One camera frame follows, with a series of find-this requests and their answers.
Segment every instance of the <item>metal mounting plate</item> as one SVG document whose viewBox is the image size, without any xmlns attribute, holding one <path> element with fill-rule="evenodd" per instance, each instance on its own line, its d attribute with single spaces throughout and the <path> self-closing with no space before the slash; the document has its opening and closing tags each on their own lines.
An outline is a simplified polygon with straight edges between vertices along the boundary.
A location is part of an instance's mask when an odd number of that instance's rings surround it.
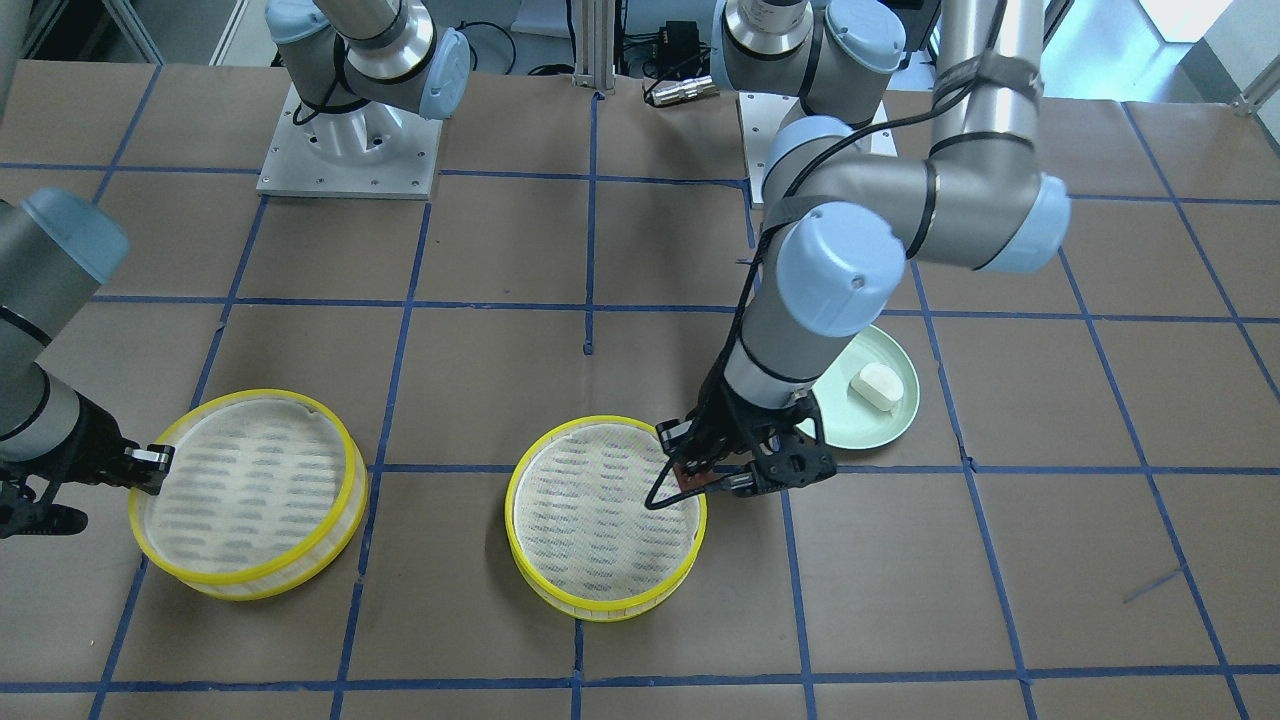
<svg viewBox="0 0 1280 720">
<path fill-rule="evenodd" d="M 297 105 L 298 94 L 291 86 L 262 160 L 262 174 L 257 178 L 261 195 L 430 200 L 440 147 L 440 120 L 426 120 L 390 108 L 404 123 L 404 135 L 396 140 L 398 151 L 374 165 L 338 165 L 314 152 L 306 133 L 293 126 Z"/>
<path fill-rule="evenodd" d="M 769 92 L 741 92 L 737 102 L 739 118 L 742 120 L 742 151 L 746 154 L 746 169 L 751 177 L 751 206 L 759 208 L 764 202 L 764 170 L 769 161 L 769 146 L 773 145 L 773 136 L 778 133 L 778 124 L 796 104 L 796 99 Z M 882 102 L 872 122 L 881 123 L 886 119 L 888 115 Z M 897 155 L 897 146 L 893 145 L 893 136 L 888 131 L 873 135 L 870 141 L 870 152 Z"/>
</svg>

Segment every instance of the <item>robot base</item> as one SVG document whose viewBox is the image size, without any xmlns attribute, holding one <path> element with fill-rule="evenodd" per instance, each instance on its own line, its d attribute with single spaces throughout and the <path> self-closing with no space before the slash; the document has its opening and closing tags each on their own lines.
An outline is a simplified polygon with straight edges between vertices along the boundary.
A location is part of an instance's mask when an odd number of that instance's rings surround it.
<svg viewBox="0 0 1280 720">
<path fill-rule="evenodd" d="M 311 145 L 308 126 L 293 124 L 298 94 L 289 87 L 276 118 L 271 146 L 257 178 L 261 195 L 285 197 L 372 197 L 430 200 L 440 147 L 440 120 L 426 120 L 397 108 L 380 106 L 398 126 L 376 152 L 337 163 Z"/>
</svg>

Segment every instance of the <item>blue tape grid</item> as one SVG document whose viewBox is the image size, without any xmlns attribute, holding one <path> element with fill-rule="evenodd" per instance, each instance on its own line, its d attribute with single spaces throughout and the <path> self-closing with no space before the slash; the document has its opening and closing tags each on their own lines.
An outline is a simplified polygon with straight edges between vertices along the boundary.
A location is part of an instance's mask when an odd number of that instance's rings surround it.
<svg viewBox="0 0 1280 720">
<path fill-rule="evenodd" d="M 95 193 L 95 201 L 101 200 L 106 191 L 110 179 L 115 173 L 196 173 L 196 174 L 257 174 L 256 168 L 192 168 L 192 167 L 138 167 L 138 165 L 123 165 L 120 159 L 123 158 L 128 143 L 133 136 L 134 129 L 146 109 L 147 101 L 151 97 L 151 92 L 159 78 L 159 68 L 152 74 L 146 90 L 143 91 L 142 99 L 138 102 L 137 110 L 125 131 L 120 145 L 108 165 L 81 165 L 81 164 L 42 164 L 42 163 L 0 163 L 0 170 L 4 169 L 35 169 L 35 170 L 84 170 L 84 172 L 102 172 L 104 178 L 100 183 L 97 192 Z M 805 625 L 804 616 L 804 600 L 803 600 L 803 587 L 799 571 L 799 559 L 796 552 L 795 533 L 794 533 L 794 519 L 791 514 L 790 497 L 783 496 L 782 498 L 782 511 L 783 511 L 783 524 L 787 537 L 787 553 L 788 564 L 791 569 L 792 580 L 792 593 L 794 605 L 796 615 L 796 629 L 797 629 L 797 642 L 800 646 L 800 659 L 801 659 L 801 671 L 799 674 L 772 674 L 772 675 L 750 675 L 750 676 L 721 676 L 721 675 L 694 675 L 694 676 L 620 676 L 620 678 L 603 678 L 595 680 L 586 680 L 584 678 L 584 655 L 585 655 L 585 638 L 584 638 L 584 625 L 581 621 L 575 623 L 573 644 L 575 644 L 575 660 L 573 669 L 568 676 L 564 678 L 502 678 L 502 679 L 486 679 L 486 678 L 463 678 L 463 679 L 378 679 L 378 680 L 351 680 L 348 679 L 349 661 L 352 648 L 356 641 L 356 628 L 358 621 L 358 614 L 362 598 L 362 578 L 367 569 L 369 552 L 372 544 L 372 532 L 376 519 L 378 509 L 378 493 L 380 488 L 381 477 L 385 473 L 422 473 L 422 474 L 442 474 L 442 473 L 503 473 L 509 474 L 512 466 L 508 465 L 403 465 L 403 464 L 387 464 L 385 462 L 385 450 L 389 438 L 390 424 L 394 415 L 394 404 L 398 389 L 399 373 L 403 363 L 404 346 L 408 337 L 408 328 L 411 322 L 412 310 L 420 307 L 433 307 L 433 309 L 479 309 L 479 310 L 539 310 L 539 311 L 577 311 L 584 313 L 588 316 L 586 322 L 586 342 L 584 343 L 584 351 L 590 351 L 593 342 L 591 337 L 591 316 L 594 313 L 732 313 L 730 306 L 698 306 L 698 305 L 595 305 L 594 304 L 594 225 L 595 225 L 595 211 L 594 211 L 594 192 L 600 182 L 621 182 L 621 183 L 657 183 L 657 184 L 713 184 L 713 186 L 726 186 L 735 187 L 744 193 L 744 214 L 746 218 L 748 229 L 748 242 L 750 247 L 755 246 L 754 237 L 754 224 L 750 219 L 750 196 L 749 187 L 742 179 L 678 179 L 678 178 L 645 178 L 645 177 L 627 177 L 627 176 L 607 176 L 599 174 L 596 167 L 598 147 L 596 147 L 596 128 L 598 128 L 598 109 L 596 104 L 600 97 L 594 97 L 591 102 L 591 165 L 588 174 L 576 173 L 518 173 L 518 172 L 488 172 L 488 170 L 465 170 L 465 169 L 445 169 L 442 170 L 443 176 L 474 176 L 474 177 L 507 177 L 507 178 L 530 178 L 530 179 L 563 179 L 563 181 L 582 181 L 590 184 L 591 201 L 589 202 L 589 238 L 588 238 L 588 287 L 586 297 L 582 305 L 573 304 L 518 304 L 518 302 L 433 302 L 433 301 L 419 301 L 415 300 L 416 283 L 419 282 L 421 265 L 424 260 L 424 252 L 426 247 L 426 229 L 430 218 L 430 205 L 424 210 L 422 228 L 419 237 L 419 247 L 415 255 L 413 272 L 411 274 L 410 288 L 406 293 L 404 301 L 384 301 L 384 300 L 330 300 L 330 299 L 268 299 L 268 297 L 239 297 L 238 288 L 241 279 L 244 273 L 244 268 L 250 260 L 253 242 L 259 227 L 265 213 L 268 200 L 264 199 L 257 209 L 253 224 L 250 231 L 250 236 L 246 240 L 244 250 L 241 256 L 239 265 L 237 266 L 236 275 L 232 281 L 230 290 L 224 297 L 187 297 L 187 296 L 123 296 L 123 295 L 102 295 L 95 299 L 97 302 L 160 302 L 160 304 L 202 304 L 202 305 L 220 305 L 221 306 L 221 324 L 225 327 L 229 319 L 230 311 L 237 305 L 296 305 L 296 306 L 353 306 L 353 307 L 402 307 L 403 316 L 401 324 L 401 333 L 398 338 L 397 351 L 394 356 L 392 380 L 388 388 L 388 402 L 387 411 L 384 415 L 383 430 L 379 438 L 379 450 L 375 462 L 371 465 L 371 480 L 370 480 L 370 510 L 366 519 L 366 525 L 364 534 L 361 537 L 361 550 L 360 550 L 360 574 L 352 588 L 352 601 L 348 611 L 348 621 L 343 638 L 343 650 L 340 655 L 338 673 L 334 680 L 293 680 L 282 683 L 214 683 L 214 682 L 182 682 L 182 683 L 164 683 L 164 682 L 118 682 L 114 680 L 115 665 L 120 656 L 120 650 L 123 642 L 128 633 L 129 621 L 132 619 L 134 607 L 137 605 L 138 593 L 141 591 L 142 580 L 146 575 L 147 562 L 143 559 L 140 562 L 133 583 L 129 588 L 128 597 L 125 600 L 124 609 L 122 611 L 120 621 L 115 637 L 113 639 L 111 651 L 108 656 L 106 664 L 101 679 L 99 682 L 87 683 L 59 683 L 59 682 L 0 682 L 0 693 L 93 693 L 93 705 L 90 711 L 90 720 L 96 720 L 102 708 L 105 696 L 108 693 L 124 693 L 124 692 L 209 692 L 209 691 L 223 691 L 223 692 L 297 692 L 297 691 L 315 691 L 315 692 L 333 692 L 334 700 L 330 708 L 330 716 L 337 719 L 340 716 L 342 702 L 346 692 L 351 691 L 379 691 L 379 689 L 570 689 L 572 693 L 572 711 L 571 716 L 573 720 L 580 720 L 581 717 L 581 691 L 582 688 L 609 688 L 609 687 L 690 687 L 690 685 L 759 685 L 759 684 L 799 684 L 804 687 L 808 717 L 815 719 L 817 710 L 814 702 L 814 687 L 820 684 L 849 684 L 849 683 L 924 683 L 924 682 L 978 682 L 978 680 L 1018 680 L 1024 693 L 1024 702 L 1027 705 L 1028 717 L 1036 717 L 1036 708 L 1030 696 L 1030 683 L 1041 679 L 1064 679 L 1064 678 L 1123 678 L 1123 676 L 1183 676 L 1183 675 L 1204 675 L 1204 676 L 1221 676 L 1226 680 L 1228 687 L 1231 692 L 1233 700 L 1236 703 L 1236 708 L 1242 719 L 1248 717 L 1248 711 L 1244 707 L 1243 698 L 1235 683 L 1235 678 L 1240 675 L 1280 675 L 1280 664 L 1272 665 L 1231 665 L 1229 664 L 1225 652 L 1222 651 L 1221 643 L 1213 630 L 1212 621 L 1208 616 L 1208 611 L 1204 606 L 1203 598 L 1199 594 L 1198 587 L 1196 585 L 1194 578 L 1187 565 L 1185 556 L 1181 551 L 1181 544 L 1178 539 L 1176 532 L 1174 529 L 1172 521 L 1169 516 L 1167 509 L 1164 505 L 1164 500 L 1160 495 L 1160 488 L 1156 483 L 1156 477 L 1160 475 L 1180 475 L 1180 474 L 1217 474 L 1217 475 L 1280 475 L 1280 468 L 1194 468 L 1194 466 L 1152 466 L 1146 461 L 1146 456 L 1142 452 L 1140 442 L 1137 437 L 1137 432 L 1133 427 L 1132 418 L 1128 415 L 1126 406 L 1124 405 L 1124 398 L 1120 392 L 1119 384 L 1115 380 L 1115 375 L 1111 372 L 1110 363 L 1106 359 L 1105 350 L 1102 348 L 1101 340 L 1097 336 L 1094 323 L 1098 320 L 1108 322 L 1153 322 L 1153 323 L 1231 323 L 1235 324 L 1242 336 L 1244 337 L 1254 360 L 1258 364 L 1260 370 L 1267 379 L 1268 386 L 1276 397 L 1280 398 L 1280 392 L 1276 389 L 1276 383 L 1268 369 L 1266 368 L 1262 357 L 1248 333 L 1248 325 L 1257 324 L 1280 324 L 1280 318 L 1267 318 L 1267 316 L 1242 316 L 1236 313 L 1234 304 L 1228 296 L 1226 288 L 1215 272 L 1212 264 L 1208 260 L 1203 246 L 1196 234 L 1183 206 L 1188 204 L 1215 204 L 1215 205 L 1256 205 L 1256 206 L 1277 206 L 1280 201 L 1276 200 L 1231 200 L 1231 199 L 1188 199 L 1178 197 L 1174 192 L 1167 177 L 1162 172 L 1158 161 L 1155 158 L 1146 137 L 1142 135 L 1132 111 L 1128 105 L 1124 105 L 1125 113 L 1133 126 L 1134 132 L 1138 135 L 1139 141 L 1144 151 L 1148 155 L 1152 165 L 1156 168 L 1161 182 L 1167 192 L 1164 197 L 1146 197 L 1146 196 L 1110 196 L 1110 195 L 1073 195 L 1078 200 L 1106 200 L 1106 201 L 1121 201 L 1121 202 L 1170 202 L 1172 204 L 1179 217 L 1181 218 L 1187 231 L 1196 245 L 1201 259 L 1212 277 L 1215 286 L 1217 287 L 1220 295 L 1222 296 L 1224 305 L 1226 307 L 1226 316 L 1172 316 L 1172 315 L 1096 315 L 1088 311 L 1087 304 L 1084 302 L 1083 295 L 1080 293 L 1079 286 L 1075 282 L 1074 274 L 1071 273 L 1070 265 L 1066 260 L 1065 254 L 1061 254 L 1061 260 L 1064 269 L 1066 270 L 1068 279 L 1071 284 L 1073 292 L 1075 293 L 1079 313 L 973 313 L 973 311 L 951 311 L 951 310 L 932 310 L 928 307 L 927 297 L 924 293 L 923 281 L 919 277 L 918 270 L 913 268 L 914 279 L 916 283 L 916 291 L 920 296 L 922 310 L 888 310 L 884 315 L 890 316 L 919 316 L 925 322 L 925 327 L 929 332 L 931 345 L 936 354 L 936 359 L 940 361 L 940 374 L 942 375 L 942 384 L 945 389 L 945 400 L 947 404 L 948 416 L 952 421 L 952 428 L 956 432 L 956 439 L 959 448 L 961 451 L 961 464 L 959 465 L 931 465 L 931 466 L 893 466 L 893 468 L 877 468 L 869 465 L 845 465 L 840 470 L 844 473 L 854 474 L 964 474 L 966 483 L 970 489 L 970 498 L 974 503 L 975 516 L 978 519 L 979 530 L 983 536 L 983 542 L 988 553 L 988 562 L 992 569 L 993 579 L 997 585 L 997 594 L 1001 600 L 1001 610 L 1005 615 L 1007 632 L 1010 635 L 1010 647 L 1015 659 L 1015 669 L 1012 670 L 966 670 L 966 671 L 915 671 L 915 673 L 813 673 L 812 664 L 809 660 L 808 648 L 808 630 Z M 933 328 L 934 318 L 1018 318 L 1018 319 L 1041 319 L 1041 320 L 1066 320 L 1066 322 L 1084 322 L 1091 329 L 1091 337 L 1096 345 L 1096 350 L 1100 355 L 1100 360 L 1103 364 L 1108 382 L 1111 383 L 1112 392 L 1120 406 L 1121 414 L 1126 421 L 1126 428 L 1130 432 L 1130 437 L 1134 442 L 1135 450 L 1138 451 L 1140 465 L 1137 466 L 987 466 L 979 465 L 972 457 L 968 457 L 964 452 L 964 442 L 960 434 L 959 418 L 955 410 L 955 405 L 951 398 L 950 386 L 946 382 L 945 369 L 941 363 L 941 348 L 937 343 L 937 334 Z M 212 369 L 214 360 L 218 354 L 218 348 L 221 341 L 221 328 L 215 333 L 210 350 L 206 356 L 205 365 L 202 368 L 200 380 L 195 389 L 192 397 L 192 406 L 196 406 L 204 392 L 205 386 L 209 380 L 209 374 Z M 991 543 L 989 532 L 986 524 L 984 512 L 982 509 L 982 501 L 977 492 L 977 484 L 974 475 L 977 473 L 987 474 L 1138 474 L 1144 475 L 1152 489 L 1155 502 L 1161 514 L 1162 521 L 1165 523 L 1166 532 L 1169 533 L 1170 542 L 1174 546 L 1175 553 L 1183 568 L 1183 575 L 1188 583 L 1192 596 L 1196 601 L 1197 610 L 1201 614 L 1202 621 L 1206 626 L 1206 632 L 1211 638 L 1215 652 L 1217 655 L 1219 662 L 1216 665 L 1156 665 L 1156 666 L 1137 666 L 1137 667 L 1051 667 L 1051 669 L 1029 669 L 1021 659 L 1021 651 L 1019 647 L 1019 641 L 1016 635 L 1016 628 L 1014 625 L 1014 619 L 1007 602 L 1007 594 L 1004 589 L 1004 580 L 1000 575 L 998 562 L 995 555 L 995 548 Z"/>
</svg>

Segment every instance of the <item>round sieve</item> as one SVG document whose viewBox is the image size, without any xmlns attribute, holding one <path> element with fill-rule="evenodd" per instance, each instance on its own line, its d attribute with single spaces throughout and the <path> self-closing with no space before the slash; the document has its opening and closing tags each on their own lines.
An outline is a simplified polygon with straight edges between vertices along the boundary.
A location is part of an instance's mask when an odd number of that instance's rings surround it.
<svg viewBox="0 0 1280 720">
<path fill-rule="evenodd" d="M 223 600 L 297 587 L 346 547 L 367 500 L 365 464 L 342 421 L 279 389 L 192 410 L 160 442 L 175 447 L 159 496 L 133 491 L 138 546 L 183 583 Z"/>
<path fill-rule="evenodd" d="M 566 423 L 534 443 L 507 488 L 506 521 L 516 565 L 543 600 L 614 621 L 680 587 L 703 542 L 707 500 L 645 510 L 664 461 L 653 427 L 613 415 Z"/>
</svg>

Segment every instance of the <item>light blue joint cap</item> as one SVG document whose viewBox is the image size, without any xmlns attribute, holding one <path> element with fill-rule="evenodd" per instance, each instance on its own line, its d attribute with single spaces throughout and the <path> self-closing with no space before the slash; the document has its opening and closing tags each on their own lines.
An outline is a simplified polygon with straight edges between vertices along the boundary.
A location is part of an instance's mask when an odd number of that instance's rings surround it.
<svg viewBox="0 0 1280 720">
<path fill-rule="evenodd" d="M 724 3 L 726 0 L 716 0 L 716 12 L 712 14 L 712 82 L 721 90 L 733 90 L 733 83 L 728 79 L 728 65 L 724 64 Z"/>
<path fill-rule="evenodd" d="M 269 0 L 266 27 L 271 31 L 271 42 L 288 45 L 329 27 L 329 18 L 311 0 Z"/>
<path fill-rule="evenodd" d="M 435 45 L 435 56 L 426 68 L 426 85 L 417 114 L 429 120 L 443 120 L 453 115 L 462 102 L 471 76 L 471 45 L 452 27 L 444 31 Z"/>
<path fill-rule="evenodd" d="M 787 233 L 776 274 L 797 323 L 849 337 L 879 316 L 905 268 L 902 243 L 883 218 L 852 202 L 826 202 Z"/>
<path fill-rule="evenodd" d="M 1071 200 L 1066 196 L 1066 184 L 1053 176 L 1041 173 L 1041 191 L 1032 211 L 1023 220 L 1023 227 L 1018 228 L 1004 250 L 978 269 L 992 273 L 1034 273 L 1057 254 L 1070 222 Z"/>
<path fill-rule="evenodd" d="M 847 124 L 829 115 L 809 115 L 794 120 L 787 127 L 780 129 L 778 135 L 773 136 L 773 145 L 769 146 L 769 161 L 764 167 L 764 177 L 768 177 L 773 172 L 773 165 L 777 165 L 787 152 L 791 152 L 805 142 L 824 137 L 840 140 L 850 135 L 854 135 L 854 131 Z"/>
<path fill-rule="evenodd" d="M 65 190 L 37 190 L 22 201 L 22 209 L 99 284 L 106 284 L 129 254 L 120 225 Z"/>
<path fill-rule="evenodd" d="M 892 73 L 902 61 L 902 20 L 876 0 L 831 0 L 827 29 L 845 54 L 877 73 Z"/>
</svg>

